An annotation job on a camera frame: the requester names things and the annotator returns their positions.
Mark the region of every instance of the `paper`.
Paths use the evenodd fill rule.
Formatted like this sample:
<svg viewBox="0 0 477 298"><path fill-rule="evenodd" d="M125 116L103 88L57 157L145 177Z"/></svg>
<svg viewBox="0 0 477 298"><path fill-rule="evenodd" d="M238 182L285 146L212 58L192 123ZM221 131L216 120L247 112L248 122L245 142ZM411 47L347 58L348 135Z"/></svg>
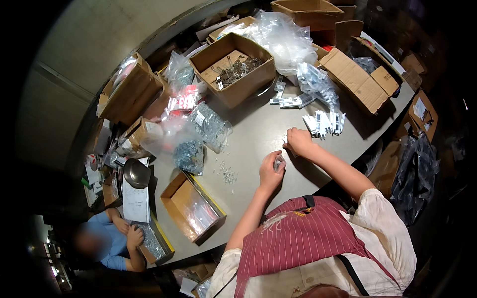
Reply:
<svg viewBox="0 0 477 298"><path fill-rule="evenodd" d="M192 294L192 290L195 288L196 285L197 285L197 282L190 280L186 277L183 277L179 292L191 298L195 298L196 296Z"/></svg>
<svg viewBox="0 0 477 298"><path fill-rule="evenodd" d="M417 100L416 104L413 105L414 114L419 117L422 121L424 121L424 112L425 112L425 105L422 102L421 98Z"/></svg>
<svg viewBox="0 0 477 298"><path fill-rule="evenodd" d="M139 159L145 166L149 163L149 157ZM132 187L123 178L123 212L124 218L143 223L151 221L149 209L149 187L137 189Z"/></svg>

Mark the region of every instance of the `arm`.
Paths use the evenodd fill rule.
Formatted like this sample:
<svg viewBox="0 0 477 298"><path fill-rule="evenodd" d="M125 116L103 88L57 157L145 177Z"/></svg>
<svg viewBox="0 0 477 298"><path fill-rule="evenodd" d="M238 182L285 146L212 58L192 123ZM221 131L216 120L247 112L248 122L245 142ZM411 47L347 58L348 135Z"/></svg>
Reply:
<svg viewBox="0 0 477 298"><path fill-rule="evenodd" d="M126 260L127 271L142 272L146 269L145 262L137 247L141 245L144 240L143 231L132 225L127 233L126 247L129 252L130 259Z"/></svg>
<svg viewBox="0 0 477 298"><path fill-rule="evenodd" d="M313 143L308 131L290 128L287 130L287 139L288 143L283 145L284 148L293 150L322 168L355 200L358 200L365 190L375 188L361 172Z"/></svg>
<svg viewBox="0 0 477 298"><path fill-rule="evenodd" d="M119 213L118 209L108 208L105 212L108 216L109 222L113 222L121 233L127 235L127 232L129 231L129 225L124 219L121 218L121 214Z"/></svg>
<svg viewBox="0 0 477 298"><path fill-rule="evenodd" d="M242 249L243 238L255 231L259 226L265 204L283 179L285 166L287 164L285 161L280 164L278 173L273 170L275 159L280 154L281 151L275 151L263 159L260 167L260 186L255 191L247 210L232 232L232 236L230 236L230 240L225 246L225 251L234 248Z"/></svg>

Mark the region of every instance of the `red striped apron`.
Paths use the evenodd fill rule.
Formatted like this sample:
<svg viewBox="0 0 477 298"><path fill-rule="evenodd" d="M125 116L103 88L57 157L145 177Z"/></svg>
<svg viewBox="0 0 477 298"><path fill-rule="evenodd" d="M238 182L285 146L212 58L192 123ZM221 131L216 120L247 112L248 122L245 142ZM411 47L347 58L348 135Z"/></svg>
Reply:
<svg viewBox="0 0 477 298"><path fill-rule="evenodd" d="M304 197L290 199L266 215L267 221L243 239L235 298L242 298L251 277L272 274L327 257L352 253L367 257L396 280L356 237L335 201L322 196L307 208Z"/></svg>

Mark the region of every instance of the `table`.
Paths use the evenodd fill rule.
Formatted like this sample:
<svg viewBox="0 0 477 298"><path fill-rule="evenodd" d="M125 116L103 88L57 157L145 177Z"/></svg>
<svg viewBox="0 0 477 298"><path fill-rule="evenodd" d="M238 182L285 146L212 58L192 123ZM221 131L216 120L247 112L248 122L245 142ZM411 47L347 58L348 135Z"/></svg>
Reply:
<svg viewBox="0 0 477 298"><path fill-rule="evenodd" d="M294 97L301 94L299 87L288 80L283 97ZM391 125L412 99L414 92L407 83L403 83L397 98L391 98L380 109L378 115L366 117L359 107L338 87L335 88L340 97L340 110L346 112L343 133L329 136L326 140L313 138L315 143L351 164L368 149ZM220 154L208 149L205 153L204 174L198 180L217 204L227 213L227 218L212 236L198 246L191 243L175 225L160 199L165 187L176 176L173 165L156 159L154 175L157 178L155 204L157 220L170 240L176 252L168 261L174 262L194 256L226 243L236 224L247 208L255 189L259 186L259 167L268 153L281 150L287 129L296 126L307 129L302 120L306 114L314 115L315 110L328 108L316 100L303 109L280 109L278 105L270 105L270 98L275 97L273 88L263 95L250 99L233 110L227 110L216 98L211 98L209 106L229 120L233 125L233 133L228 137L228 146ZM287 162L286 173L281 190L273 198L266 212L271 211L290 198L311 195L327 184L331 178L319 167L303 158L294 158L283 149L283 157ZM219 171L219 164L225 161L227 167L236 172L237 181L233 185L225 185Z"/></svg>

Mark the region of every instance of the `woman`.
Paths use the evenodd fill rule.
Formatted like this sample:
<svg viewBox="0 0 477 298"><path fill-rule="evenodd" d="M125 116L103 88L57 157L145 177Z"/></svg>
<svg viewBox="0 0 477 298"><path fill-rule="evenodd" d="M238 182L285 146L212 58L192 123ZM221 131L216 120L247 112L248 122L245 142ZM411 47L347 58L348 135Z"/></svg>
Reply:
<svg viewBox="0 0 477 298"><path fill-rule="evenodd" d="M212 277L212 297L401 296L414 277L416 256L404 223L359 171L312 142L308 131L287 131L283 147L323 169L353 199L353 216L326 197L290 199L260 218L280 184L281 151L265 157L260 186L237 224Z"/></svg>

